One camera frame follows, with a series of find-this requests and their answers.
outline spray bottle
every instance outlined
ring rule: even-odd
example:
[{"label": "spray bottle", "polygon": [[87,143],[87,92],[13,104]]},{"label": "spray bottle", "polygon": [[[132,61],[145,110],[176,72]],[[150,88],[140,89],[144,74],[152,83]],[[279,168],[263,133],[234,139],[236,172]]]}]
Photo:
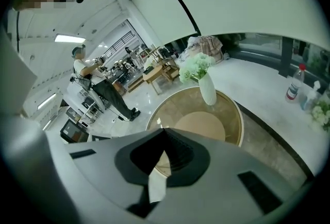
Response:
[{"label": "spray bottle", "polygon": [[320,82],[317,80],[314,82],[314,88],[308,92],[305,99],[301,102],[301,108],[304,111],[310,111],[315,103],[315,100],[318,96],[317,90],[321,87]]}]

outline red bottle cap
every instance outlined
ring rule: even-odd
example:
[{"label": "red bottle cap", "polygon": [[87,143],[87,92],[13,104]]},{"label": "red bottle cap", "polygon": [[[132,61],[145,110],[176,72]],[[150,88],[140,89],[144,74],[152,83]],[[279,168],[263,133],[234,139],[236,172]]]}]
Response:
[{"label": "red bottle cap", "polygon": [[299,64],[299,69],[305,71],[306,70],[305,64]]}]

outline white ceiling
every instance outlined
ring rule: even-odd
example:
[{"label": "white ceiling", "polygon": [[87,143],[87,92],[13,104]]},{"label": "white ceiling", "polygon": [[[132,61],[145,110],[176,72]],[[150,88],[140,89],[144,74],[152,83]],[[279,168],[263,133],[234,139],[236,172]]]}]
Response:
[{"label": "white ceiling", "polygon": [[[8,18],[8,32],[12,34],[15,49],[16,14],[10,11]],[[62,8],[46,4],[41,9],[22,11],[19,19],[20,55],[38,76],[24,104],[27,114],[39,121],[44,119],[41,123],[43,126],[43,123],[48,122],[45,117],[51,117],[58,111],[62,97],[56,97],[43,110],[38,111],[37,106],[54,92],[66,90],[69,83],[73,67],[71,51],[77,44],[55,43],[56,34],[86,38],[84,44],[88,55],[126,18],[118,0],[84,0],[81,4],[66,3]]]}]

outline black hose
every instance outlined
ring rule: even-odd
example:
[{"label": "black hose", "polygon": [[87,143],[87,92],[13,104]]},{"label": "black hose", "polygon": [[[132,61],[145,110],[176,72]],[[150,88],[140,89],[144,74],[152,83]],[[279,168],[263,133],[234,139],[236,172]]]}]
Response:
[{"label": "black hose", "polygon": [[20,18],[20,12],[17,12],[16,17],[16,40],[17,40],[17,53],[20,52],[20,36],[19,36],[19,18]]}]

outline ceiling light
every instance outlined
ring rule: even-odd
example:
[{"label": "ceiling light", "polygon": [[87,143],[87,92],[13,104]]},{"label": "ceiling light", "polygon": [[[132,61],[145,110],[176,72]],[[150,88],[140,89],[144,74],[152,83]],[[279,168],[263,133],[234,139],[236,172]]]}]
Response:
[{"label": "ceiling light", "polygon": [[73,36],[67,36],[67,35],[56,35],[55,36],[55,42],[67,42],[67,43],[83,43],[86,40],[86,38],[82,37],[73,37]]},{"label": "ceiling light", "polygon": [[45,127],[43,127],[43,129],[42,129],[43,131],[47,128],[47,126],[51,123],[51,121],[52,121],[52,120],[50,120],[50,121],[45,125]]},{"label": "ceiling light", "polygon": [[42,104],[38,106],[38,110],[40,110],[47,102],[49,102],[51,99],[53,99],[56,96],[56,93],[54,93],[52,96],[50,96],[48,99],[46,99]]}]

